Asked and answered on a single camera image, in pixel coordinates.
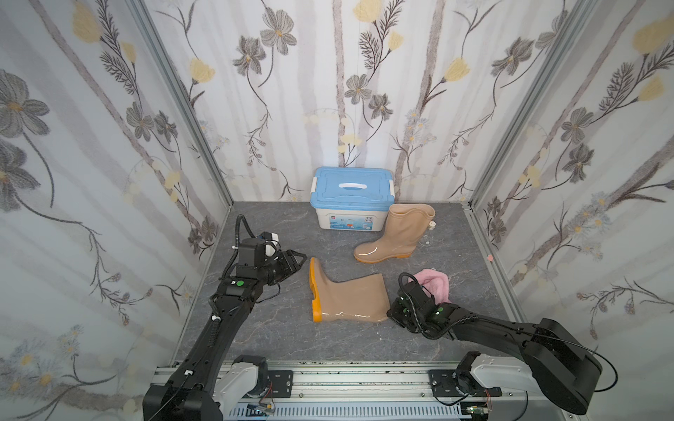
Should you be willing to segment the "pink cleaning cloth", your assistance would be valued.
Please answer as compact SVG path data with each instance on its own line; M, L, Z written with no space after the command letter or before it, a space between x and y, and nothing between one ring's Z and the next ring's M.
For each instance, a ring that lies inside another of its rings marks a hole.
M417 282L428 290L434 297L435 303L451 303L449 300L449 277L434 269L423 269L414 275Z

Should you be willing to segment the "tan rubber boot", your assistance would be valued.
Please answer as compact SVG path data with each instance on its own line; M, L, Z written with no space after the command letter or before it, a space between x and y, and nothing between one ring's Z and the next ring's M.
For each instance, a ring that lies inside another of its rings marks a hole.
M382 274L333 282L318 259L312 258L310 263L314 323L337 320L381 323L388 319L391 302Z
M358 245L354 257L368 264L409 257L434 221L435 214L435 209L425 203L395 203L389 208L383 236Z

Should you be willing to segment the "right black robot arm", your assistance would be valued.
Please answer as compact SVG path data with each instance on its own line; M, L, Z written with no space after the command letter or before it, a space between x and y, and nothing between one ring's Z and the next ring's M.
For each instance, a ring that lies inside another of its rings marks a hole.
M427 340L450 338L508 354L530 370L542 394L562 410L584 415L596 393L603 366L601 354L581 345L553 319L537 324L495 319L435 297L409 273L398 278L398 298L387 315L397 325Z

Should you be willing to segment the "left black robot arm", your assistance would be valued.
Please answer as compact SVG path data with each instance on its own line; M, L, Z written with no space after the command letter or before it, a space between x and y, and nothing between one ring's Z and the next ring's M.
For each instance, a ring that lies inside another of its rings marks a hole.
M153 385L142 402L146 420L222 420L224 405L213 397L226 352L266 285L301 270L305 254L275 242L250 238L234 250L210 298L212 315L197 342L165 385Z

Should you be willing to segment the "right clear glass flask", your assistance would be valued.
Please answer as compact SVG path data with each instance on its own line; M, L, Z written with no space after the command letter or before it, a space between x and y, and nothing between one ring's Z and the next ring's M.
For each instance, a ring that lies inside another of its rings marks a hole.
M419 245L422 247L430 247L434 240L434 230L436 228L435 221L431 221L428 224L428 228L424 232L423 236L419 239Z

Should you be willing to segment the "blue lid storage box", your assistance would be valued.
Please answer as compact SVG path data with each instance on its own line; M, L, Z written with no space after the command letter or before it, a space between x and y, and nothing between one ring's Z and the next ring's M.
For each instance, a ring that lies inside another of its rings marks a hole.
M376 233L384 228L395 192L391 171L382 168L318 168L310 204L324 230Z

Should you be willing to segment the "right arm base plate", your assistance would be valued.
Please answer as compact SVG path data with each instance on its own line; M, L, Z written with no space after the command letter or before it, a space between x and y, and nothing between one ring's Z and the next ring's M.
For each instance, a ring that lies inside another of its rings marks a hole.
M503 396L500 388L481 386L472 375L463 372L457 375L454 369L428 370L428 379L433 396L438 398Z

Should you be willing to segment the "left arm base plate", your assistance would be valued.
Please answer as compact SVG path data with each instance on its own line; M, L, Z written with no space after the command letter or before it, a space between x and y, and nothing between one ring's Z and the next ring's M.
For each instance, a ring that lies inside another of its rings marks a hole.
M290 398L293 390L294 372L292 370L271 370L261 389L251 392L249 396L255 399L286 399Z

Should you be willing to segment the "aluminium rail frame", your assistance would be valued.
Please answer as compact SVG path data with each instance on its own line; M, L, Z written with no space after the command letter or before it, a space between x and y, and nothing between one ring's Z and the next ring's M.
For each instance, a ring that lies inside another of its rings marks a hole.
M501 397L434 397L428 370L454 369L472 375L486 388L500 388ZM292 370L290 398L259 400L249 396L261 389L271 370ZM160 368L151 384L163 386L177 368ZM510 357L477 352L457 364L408 363L267 363L263 357L242 355L217 376L213 394L222 403L222 420L488 420L493 410L514 405L508 419L523 420L543 402L562 410L535 385L529 368Z

